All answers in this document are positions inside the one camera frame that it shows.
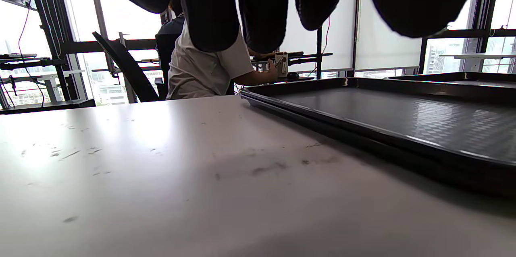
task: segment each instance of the stacked trays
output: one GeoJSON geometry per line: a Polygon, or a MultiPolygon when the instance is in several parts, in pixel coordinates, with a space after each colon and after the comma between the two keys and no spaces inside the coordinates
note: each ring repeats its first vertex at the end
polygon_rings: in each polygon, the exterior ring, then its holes
{"type": "Polygon", "coordinates": [[[516,196],[516,89],[337,78],[249,87],[241,95],[426,176],[516,196]]]}

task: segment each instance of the white table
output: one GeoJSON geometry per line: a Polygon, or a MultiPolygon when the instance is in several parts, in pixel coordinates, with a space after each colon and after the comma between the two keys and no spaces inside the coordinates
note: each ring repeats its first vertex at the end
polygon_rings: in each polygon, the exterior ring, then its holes
{"type": "Polygon", "coordinates": [[[505,58],[516,58],[516,53],[465,53],[465,54],[445,54],[440,57],[453,57],[454,59],[470,59],[473,60],[471,71],[481,72],[481,62],[484,60],[501,60],[505,58]]]}
{"type": "Polygon", "coordinates": [[[513,257],[516,206],[238,96],[0,118],[6,257],[513,257]],[[34,127],[42,133],[30,133],[34,127]]]}
{"type": "MultiPolygon", "coordinates": [[[[65,77],[68,77],[71,74],[77,74],[82,73],[84,70],[72,70],[72,71],[63,71],[63,74],[65,77]]],[[[13,77],[15,83],[19,83],[21,81],[31,81],[34,82],[34,80],[37,81],[37,84],[44,85],[48,96],[50,97],[50,102],[56,103],[58,101],[63,101],[61,98],[61,95],[59,94],[59,89],[57,87],[56,79],[58,78],[57,73],[50,72],[50,73],[40,73],[38,75],[31,75],[32,77],[13,77]]],[[[11,84],[11,78],[9,77],[2,77],[2,81],[4,85],[11,84]]]]}

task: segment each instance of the person's arm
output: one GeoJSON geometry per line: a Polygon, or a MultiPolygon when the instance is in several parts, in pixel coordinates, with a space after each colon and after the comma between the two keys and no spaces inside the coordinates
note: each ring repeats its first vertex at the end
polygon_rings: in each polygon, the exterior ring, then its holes
{"type": "Polygon", "coordinates": [[[243,86],[256,86],[274,82],[278,78],[276,65],[269,60],[269,70],[267,72],[252,71],[234,78],[236,84],[243,86]]]}
{"type": "Polygon", "coordinates": [[[251,55],[253,57],[257,57],[257,58],[262,58],[262,59],[271,58],[276,54],[276,53],[259,54],[255,51],[253,51],[250,47],[247,47],[247,50],[249,51],[249,55],[251,55]]]}

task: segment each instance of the black cable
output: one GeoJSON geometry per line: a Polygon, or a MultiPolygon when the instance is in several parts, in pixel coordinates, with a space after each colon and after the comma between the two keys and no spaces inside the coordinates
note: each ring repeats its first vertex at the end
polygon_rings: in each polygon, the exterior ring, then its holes
{"type": "Polygon", "coordinates": [[[312,73],[315,71],[316,68],[317,68],[317,65],[315,65],[315,68],[310,72],[310,74],[308,74],[308,78],[312,75],[312,73]]]}
{"type": "MultiPolygon", "coordinates": [[[[0,86],[0,89],[2,90],[2,93],[4,92],[4,89],[5,88],[5,85],[4,85],[4,79],[2,79],[2,76],[0,75],[0,83],[2,84],[2,86],[0,86]]],[[[11,95],[9,95],[9,91],[7,90],[7,88],[5,88],[5,93],[7,94],[7,97],[9,97],[9,100],[11,100],[11,104],[12,104],[12,107],[15,108],[15,102],[11,99],[11,95]]]]}
{"type": "MultiPolygon", "coordinates": [[[[22,48],[20,46],[20,42],[22,41],[22,36],[23,36],[23,32],[25,31],[25,26],[27,25],[27,21],[29,19],[29,12],[31,11],[31,1],[32,0],[29,0],[28,4],[27,4],[27,16],[25,17],[25,23],[23,24],[23,29],[22,29],[22,34],[20,34],[20,38],[18,39],[18,49],[20,50],[20,57],[22,59],[22,62],[25,64],[25,58],[23,57],[23,53],[22,53],[22,48]]],[[[31,76],[31,73],[29,73],[29,70],[28,68],[25,68],[25,71],[27,72],[27,74],[29,75],[29,77],[33,80],[34,84],[37,86],[37,88],[39,89],[39,92],[41,93],[41,97],[42,97],[42,100],[41,100],[41,108],[43,108],[43,105],[45,104],[45,94],[43,94],[43,91],[41,90],[41,87],[39,86],[39,83],[37,82],[36,79],[34,79],[32,76],[31,76]]]]}
{"type": "Polygon", "coordinates": [[[328,32],[330,31],[330,17],[328,17],[328,29],[326,30],[326,44],[324,44],[324,49],[322,50],[323,54],[326,51],[326,46],[328,46],[328,32]]]}

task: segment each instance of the white window shade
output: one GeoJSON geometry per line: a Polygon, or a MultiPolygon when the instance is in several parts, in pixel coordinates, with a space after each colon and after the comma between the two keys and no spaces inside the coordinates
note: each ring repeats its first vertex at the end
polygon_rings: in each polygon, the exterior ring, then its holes
{"type": "MultiPolygon", "coordinates": [[[[322,48],[326,43],[328,20],[322,25],[322,48]]],[[[340,0],[330,16],[330,30],[326,53],[333,56],[323,57],[323,70],[343,70],[352,67],[352,49],[354,35],[354,0],[340,0]]],[[[289,0],[287,31],[280,51],[304,52],[305,55],[317,53],[317,31],[307,31],[301,24],[295,0],[289,0]]],[[[312,71],[315,63],[295,64],[289,66],[289,72],[312,71]]]]}
{"type": "Polygon", "coordinates": [[[421,39],[402,37],[382,20],[372,0],[361,0],[355,70],[419,66],[421,39]]]}

